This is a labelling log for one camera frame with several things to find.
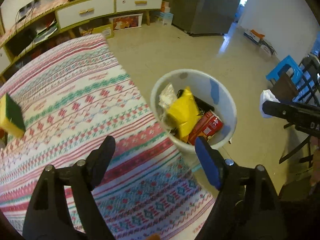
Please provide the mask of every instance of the red box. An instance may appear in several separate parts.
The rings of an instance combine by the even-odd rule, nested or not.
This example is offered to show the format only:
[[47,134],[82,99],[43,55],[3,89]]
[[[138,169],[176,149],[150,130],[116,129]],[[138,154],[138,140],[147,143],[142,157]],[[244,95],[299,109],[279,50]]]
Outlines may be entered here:
[[195,145],[198,136],[203,136],[208,140],[210,136],[216,134],[222,127],[223,122],[210,110],[197,122],[196,126],[189,134],[188,142]]

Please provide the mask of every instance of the yellow sponge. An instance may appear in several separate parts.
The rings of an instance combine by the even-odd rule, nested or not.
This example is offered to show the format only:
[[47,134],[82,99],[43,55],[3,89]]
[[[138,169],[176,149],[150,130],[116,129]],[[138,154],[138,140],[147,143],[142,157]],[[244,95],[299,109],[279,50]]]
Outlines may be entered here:
[[26,131],[21,108],[8,94],[0,99],[0,127],[19,139],[23,137]]

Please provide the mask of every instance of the white drawer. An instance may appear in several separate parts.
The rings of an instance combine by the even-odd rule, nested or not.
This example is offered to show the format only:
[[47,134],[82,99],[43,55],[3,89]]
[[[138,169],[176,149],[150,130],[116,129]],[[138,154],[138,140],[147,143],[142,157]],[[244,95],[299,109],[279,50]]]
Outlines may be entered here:
[[162,0],[116,0],[116,11],[161,9]]
[[0,73],[11,64],[4,48],[0,48]]
[[114,0],[89,0],[57,11],[61,29],[94,17],[114,13]]

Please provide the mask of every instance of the blue gripper pad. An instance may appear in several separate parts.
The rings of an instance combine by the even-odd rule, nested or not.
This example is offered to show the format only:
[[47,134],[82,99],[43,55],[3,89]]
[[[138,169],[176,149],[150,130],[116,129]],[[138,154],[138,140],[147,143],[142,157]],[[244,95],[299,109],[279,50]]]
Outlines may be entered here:
[[217,190],[221,190],[226,176],[224,158],[202,136],[196,138],[195,149],[208,181]]

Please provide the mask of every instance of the yellow bag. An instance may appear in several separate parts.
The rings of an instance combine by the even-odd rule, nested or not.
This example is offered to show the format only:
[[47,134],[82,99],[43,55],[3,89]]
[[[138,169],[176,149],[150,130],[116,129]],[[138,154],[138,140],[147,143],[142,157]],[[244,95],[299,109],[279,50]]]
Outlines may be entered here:
[[179,132],[179,139],[191,133],[201,118],[190,87],[186,87],[180,98],[172,103],[167,111],[168,116],[174,120]]

